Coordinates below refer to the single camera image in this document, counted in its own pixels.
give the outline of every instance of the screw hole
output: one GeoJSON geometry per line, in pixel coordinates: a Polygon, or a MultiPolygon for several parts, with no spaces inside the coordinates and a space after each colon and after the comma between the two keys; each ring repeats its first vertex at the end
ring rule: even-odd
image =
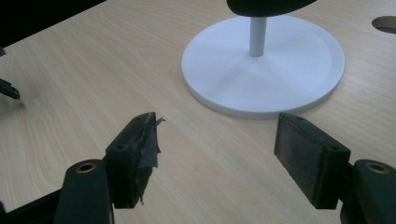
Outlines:
{"type": "Polygon", "coordinates": [[[77,168],[77,173],[85,174],[85,173],[88,173],[88,172],[94,170],[95,168],[96,168],[96,165],[94,163],[85,163],[85,164],[80,165],[77,168]]]}
{"type": "Polygon", "coordinates": [[[372,21],[372,25],[375,29],[388,33],[396,34],[396,17],[394,16],[383,16],[375,18],[372,21]]]}
{"type": "Polygon", "coordinates": [[[389,169],[387,167],[378,163],[368,162],[366,166],[367,168],[369,168],[369,170],[379,173],[381,175],[386,175],[389,173],[389,169]]]}

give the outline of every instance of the black object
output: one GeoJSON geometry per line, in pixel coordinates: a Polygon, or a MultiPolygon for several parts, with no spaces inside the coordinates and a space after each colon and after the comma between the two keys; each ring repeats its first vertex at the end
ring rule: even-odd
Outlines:
{"type": "Polygon", "coordinates": [[[396,170],[382,162],[348,163],[350,150],[308,120],[281,113],[275,154],[317,209],[335,209],[344,224],[396,223],[396,170]]]}
{"type": "Polygon", "coordinates": [[[227,0],[230,10],[246,17],[273,17],[283,15],[316,0],[227,0]]]}
{"type": "Polygon", "coordinates": [[[64,21],[106,0],[2,0],[0,47],[64,21]]]}
{"type": "Polygon", "coordinates": [[[0,92],[6,96],[19,100],[21,98],[20,92],[12,87],[11,83],[0,78],[0,92]]]}
{"type": "Polygon", "coordinates": [[[71,166],[61,189],[9,213],[0,203],[0,223],[114,223],[111,204],[133,208],[142,200],[152,168],[158,165],[157,126],[162,121],[153,112],[135,117],[106,149],[103,160],[71,166]]]}

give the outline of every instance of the wooden table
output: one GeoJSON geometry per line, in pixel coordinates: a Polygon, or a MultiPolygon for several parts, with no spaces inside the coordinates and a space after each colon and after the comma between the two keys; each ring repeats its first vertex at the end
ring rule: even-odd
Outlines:
{"type": "MultiPolygon", "coordinates": [[[[335,93],[300,116],[352,150],[351,162],[396,166],[396,35],[372,26],[385,0],[318,1],[291,13],[342,45],[335,93]]],[[[159,169],[145,204],[116,223],[339,223],[314,209],[274,156],[277,120],[229,117],[198,103],[181,74],[189,41],[235,15],[224,0],[109,0],[6,48],[0,76],[0,200],[8,211],[62,186],[78,161],[101,159],[127,122],[148,111],[159,169]]]]}

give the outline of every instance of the white round base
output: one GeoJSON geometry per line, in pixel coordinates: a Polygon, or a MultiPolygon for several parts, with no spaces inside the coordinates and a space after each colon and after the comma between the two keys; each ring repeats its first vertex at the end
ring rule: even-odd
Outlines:
{"type": "Polygon", "coordinates": [[[339,43],[319,26],[293,18],[267,19],[264,55],[249,55],[250,18],[216,23],[186,47],[182,72],[194,97],[240,118],[300,113],[332,93],[345,68],[339,43]]]}

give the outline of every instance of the white disc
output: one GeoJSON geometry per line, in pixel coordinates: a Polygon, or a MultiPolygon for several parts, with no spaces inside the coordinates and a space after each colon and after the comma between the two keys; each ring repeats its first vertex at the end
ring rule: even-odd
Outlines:
{"type": "Polygon", "coordinates": [[[249,55],[250,18],[216,23],[186,47],[182,72],[191,94],[224,114],[273,119],[299,113],[332,93],[344,52],[324,29],[290,16],[267,20],[264,55],[249,55]]]}

